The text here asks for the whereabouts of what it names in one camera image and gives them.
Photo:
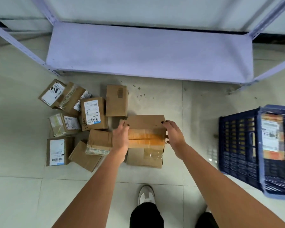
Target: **white label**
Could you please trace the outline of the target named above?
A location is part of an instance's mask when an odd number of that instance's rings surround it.
[[[77,118],[63,116],[68,130],[80,130],[80,125]]]
[[[263,150],[279,151],[279,124],[262,119]]]
[[[100,123],[98,100],[84,102],[87,125]]]
[[[64,165],[64,139],[50,140],[49,142],[49,165]]]
[[[76,109],[78,112],[81,111],[81,104],[80,100],[85,98],[90,98],[92,95],[86,90],[84,94],[80,97],[80,99],[77,101],[77,103],[74,105],[74,109]]]
[[[64,86],[59,82],[55,82],[55,84],[53,84],[53,86],[42,96],[41,100],[51,106],[62,94],[63,90]]]

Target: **barcode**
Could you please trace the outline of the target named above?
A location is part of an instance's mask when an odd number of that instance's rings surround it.
[[[52,158],[52,162],[55,162],[55,161],[62,161],[62,158]]]
[[[271,127],[275,127],[275,128],[278,127],[277,124],[271,124],[271,123],[267,123],[267,122],[263,122],[263,125],[264,125],[264,126],[271,126]]]
[[[88,122],[98,121],[98,118],[91,118],[87,120]]]
[[[123,92],[123,89],[122,88],[118,88],[118,98],[122,98],[123,97],[122,92]]]

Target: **person's right hand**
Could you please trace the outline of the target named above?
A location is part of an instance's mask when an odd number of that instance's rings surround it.
[[[176,156],[179,159],[182,159],[181,151],[182,147],[186,145],[185,138],[183,136],[182,131],[180,128],[176,125],[175,122],[166,120],[163,123],[163,126],[167,129],[168,131],[168,138],[169,140],[167,141],[168,144],[171,145],[172,149],[174,150]]]

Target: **package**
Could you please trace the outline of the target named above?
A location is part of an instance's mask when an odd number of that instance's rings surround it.
[[[261,118],[264,158],[285,160],[283,116],[262,114]]]
[[[74,148],[73,152],[69,156],[69,159],[86,170],[93,172],[97,164],[99,163],[102,156],[100,155],[89,155],[85,151],[87,149],[87,144],[85,141],[79,141],[79,143]]]
[[[42,92],[38,99],[43,101],[52,109],[58,108],[59,97],[62,95],[66,85],[61,81],[54,79],[51,84]]]
[[[106,116],[127,116],[128,88],[121,85],[107,85]]]
[[[82,130],[108,129],[108,118],[105,116],[105,101],[102,97],[81,100]]]
[[[46,166],[67,165],[74,149],[73,137],[50,138],[46,146]]]
[[[107,155],[112,149],[112,133],[90,130],[86,154]]]
[[[59,113],[49,117],[54,137],[75,134],[81,131],[78,118],[67,113]]]
[[[129,148],[153,148],[163,150],[165,147],[166,128],[162,122],[164,115],[129,116],[125,124],[129,129]]]
[[[127,165],[162,168],[163,151],[148,148],[129,148]]]
[[[91,96],[92,94],[86,89],[69,82],[62,92],[58,107],[66,113],[79,116],[81,112],[81,99],[90,98]]]

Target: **blue plastic crate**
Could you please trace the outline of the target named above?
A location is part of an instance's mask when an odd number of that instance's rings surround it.
[[[285,160],[263,157],[262,113],[283,115],[285,137],[285,106],[266,105],[220,117],[219,169],[261,190],[267,197],[285,200]]]

